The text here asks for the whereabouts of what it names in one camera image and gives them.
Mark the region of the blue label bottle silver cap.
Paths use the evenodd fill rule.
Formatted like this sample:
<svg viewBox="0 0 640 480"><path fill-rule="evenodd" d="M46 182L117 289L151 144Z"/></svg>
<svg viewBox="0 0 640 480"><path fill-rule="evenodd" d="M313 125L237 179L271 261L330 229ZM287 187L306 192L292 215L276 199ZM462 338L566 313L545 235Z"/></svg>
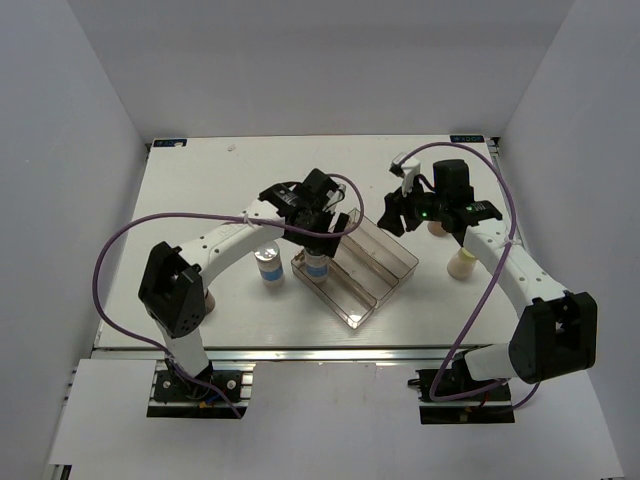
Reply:
<svg viewBox="0 0 640 480"><path fill-rule="evenodd" d="M328 279L330 261L328 256L305 249L304 259L306 275L312 282L319 284Z"/></svg>

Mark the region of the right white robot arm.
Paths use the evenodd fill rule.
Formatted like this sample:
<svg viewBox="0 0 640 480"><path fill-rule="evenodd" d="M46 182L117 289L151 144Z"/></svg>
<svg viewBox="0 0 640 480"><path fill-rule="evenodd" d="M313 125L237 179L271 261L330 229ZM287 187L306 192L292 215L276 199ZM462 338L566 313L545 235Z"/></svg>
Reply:
<svg viewBox="0 0 640 480"><path fill-rule="evenodd" d="M472 399L491 380L528 384L591 368L596 360L597 304L554 280L509 236L509 225L488 200L479 201L460 160L434 163L430 191L420 183L421 164L395 160L400 187L384 198L379 228L400 237L423 222L438 222L458 244L496 275L519 320L511 340L454 358L453 390Z"/></svg>

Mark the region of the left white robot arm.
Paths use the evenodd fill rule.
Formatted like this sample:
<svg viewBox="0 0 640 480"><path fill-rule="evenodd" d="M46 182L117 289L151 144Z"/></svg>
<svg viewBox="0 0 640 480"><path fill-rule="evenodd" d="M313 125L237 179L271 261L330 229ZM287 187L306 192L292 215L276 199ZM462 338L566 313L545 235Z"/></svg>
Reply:
<svg viewBox="0 0 640 480"><path fill-rule="evenodd" d="M262 192L236 220L200 237L151 249L138 297L156 322L167 359L180 372L177 387L199 399L211 387L212 366L200 324L207 315L209 286L227 268L263 244L282 238L317 254L332 257L349 216L335 213L345 186L313 169L301 182L276 183Z"/></svg>

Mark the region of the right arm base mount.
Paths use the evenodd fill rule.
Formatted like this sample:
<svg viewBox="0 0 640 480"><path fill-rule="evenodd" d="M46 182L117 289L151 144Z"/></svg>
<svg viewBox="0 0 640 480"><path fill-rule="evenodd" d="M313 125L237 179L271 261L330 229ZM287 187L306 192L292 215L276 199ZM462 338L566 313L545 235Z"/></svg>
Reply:
<svg viewBox="0 0 640 480"><path fill-rule="evenodd" d="M444 370L435 389L438 400L430 396L436 383L437 368L419 369L407 381L418 394L422 425L512 424L515 416L511 391L506 381L473 380L459 359Z"/></svg>

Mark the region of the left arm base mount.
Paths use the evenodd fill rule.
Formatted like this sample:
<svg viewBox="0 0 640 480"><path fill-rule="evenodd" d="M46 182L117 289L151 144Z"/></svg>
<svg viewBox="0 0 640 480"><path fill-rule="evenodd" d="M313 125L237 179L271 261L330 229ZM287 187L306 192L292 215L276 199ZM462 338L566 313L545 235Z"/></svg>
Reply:
<svg viewBox="0 0 640 480"><path fill-rule="evenodd" d="M209 368L197 377L207 386L181 377L158 363L152 377L146 416L162 419L239 420L248 408L252 374L230 368Z"/></svg>

